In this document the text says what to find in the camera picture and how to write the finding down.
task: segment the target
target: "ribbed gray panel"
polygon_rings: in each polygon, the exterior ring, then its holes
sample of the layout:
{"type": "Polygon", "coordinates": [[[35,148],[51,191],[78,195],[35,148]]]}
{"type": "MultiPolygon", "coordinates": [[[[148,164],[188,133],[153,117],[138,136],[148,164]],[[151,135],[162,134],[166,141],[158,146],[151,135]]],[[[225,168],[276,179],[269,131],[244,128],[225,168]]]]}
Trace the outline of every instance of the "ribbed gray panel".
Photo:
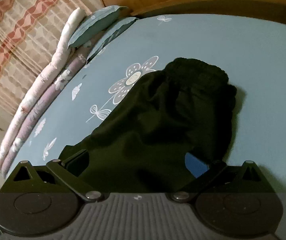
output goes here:
{"type": "MultiPolygon", "coordinates": [[[[0,235],[0,240],[27,237],[0,235]]],[[[65,228],[33,240],[229,240],[205,227],[189,204],[170,201],[165,194],[111,194],[86,204],[65,228]]],[[[273,236],[256,240],[275,240],[273,236]]]]}

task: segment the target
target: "bed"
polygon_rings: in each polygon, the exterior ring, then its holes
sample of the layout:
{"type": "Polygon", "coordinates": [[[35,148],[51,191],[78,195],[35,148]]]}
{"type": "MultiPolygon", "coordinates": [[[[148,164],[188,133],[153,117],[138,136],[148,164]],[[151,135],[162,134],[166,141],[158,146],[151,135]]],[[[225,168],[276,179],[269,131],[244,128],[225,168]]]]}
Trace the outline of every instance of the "bed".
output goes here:
{"type": "MultiPolygon", "coordinates": [[[[185,57],[219,66],[237,87],[227,163],[254,160],[274,189],[286,192],[285,12],[286,0],[166,0],[137,8],[132,15],[141,19],[69,81],[8,174],[21,160],[45,165],[66,145],[91,134],[126,95],[114,93],[113,85],[128,78],[132,64],[162,70],[175,58],[185,57]],[[231,10],[239,2],[245,9],[231,10]]],[[[286,239],[286,209],[283,219],[277,233],[286,239]]]]}

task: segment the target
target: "round pad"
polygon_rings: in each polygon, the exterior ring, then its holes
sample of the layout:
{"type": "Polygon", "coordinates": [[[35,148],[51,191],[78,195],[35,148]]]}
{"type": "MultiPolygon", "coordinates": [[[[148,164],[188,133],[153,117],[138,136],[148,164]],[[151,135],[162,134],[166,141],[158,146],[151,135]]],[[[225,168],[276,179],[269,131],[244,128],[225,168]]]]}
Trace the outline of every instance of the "round pad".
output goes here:
{"type": "Polygon", "coordinates": [[[69,223],[78,210],[74,193],[0,193],[0,230],[16,236],[43,235],[69,223]]]}
{"type": "Polygon", "coordinates": [[[24,214],[36,214],[48,209],[51,198],[44,193],[26,193],[19,196],[15,202],[15,208],[24,214]]]}
{"type": "Polygon", "coordinates": [[[273,232],[283,213],[274,193],[202,193],[195,207],[208,227],[242,238],[273,232]]]}

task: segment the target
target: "triangular opening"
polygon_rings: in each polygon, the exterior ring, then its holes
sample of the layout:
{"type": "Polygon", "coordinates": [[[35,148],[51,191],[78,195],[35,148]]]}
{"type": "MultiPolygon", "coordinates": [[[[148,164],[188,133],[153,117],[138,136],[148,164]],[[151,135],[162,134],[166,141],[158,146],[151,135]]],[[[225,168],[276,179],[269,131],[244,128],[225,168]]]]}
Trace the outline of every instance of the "triangular opening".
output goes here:
{"type": "Polygon", "coordinates": [[[36,171],[37,174],[40,176],[41,180],[46,183],[55,184],[54,177],[46,171],[36,171]]]}
{"type": "Polygon", "coordinates": [[[252,181],[261,181],[260,176],[258,175],[258,173],[256,172],[256,170],[254,168],[246,168],[246,171],[243,175],[243,179],[244,180],[252,180],[252,181]]]}
{"type": "Polygon", "coordinates": [[[26,167],[21,167],[19,172],[16,174],[14,181],[21,181],[30,179],[30,175],[28,174],[26,167]]]}

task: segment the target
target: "folded blanket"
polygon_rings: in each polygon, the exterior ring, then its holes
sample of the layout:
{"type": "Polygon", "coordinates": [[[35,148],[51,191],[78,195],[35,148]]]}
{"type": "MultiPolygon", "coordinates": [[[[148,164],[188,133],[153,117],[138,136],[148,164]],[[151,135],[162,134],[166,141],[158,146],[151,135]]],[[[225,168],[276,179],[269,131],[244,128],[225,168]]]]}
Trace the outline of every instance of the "folded blanket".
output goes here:
{"type": "Polygon", "coordinates": [[[81,46],[76,50],[70,61],[66,64],[65,70],[62,71],[52,85],[48,87],[36,105],[32,108],[28,116],[25,118],[14,142],[12,143],[9,153],[4,159],[1,168],[1,173],[4,177],[9,171],[14,158],[21,149],[22,145],[26,142],[40,117],[59,95],[59,93],[61,93],[68,82],[85,65],[87,56],[103,34],[103,31],[99,32],[90,40],[90,42],[87,42],[84,46],[81,46]]]}
{"type": "Polygon", "coordinates": [[[38,75],[32,87],[27,91],[25,97],[20,103],[0,146],[0,171],[4,158],[10,150],[11,144],[14,141],[25,117],[66,64],[71,51],[71,49],[67,48],[67,44],[84,17],[85,11],[80,8],[77,8],[72,12],[62,30],[57,49],[51,62],[38,75]]]}

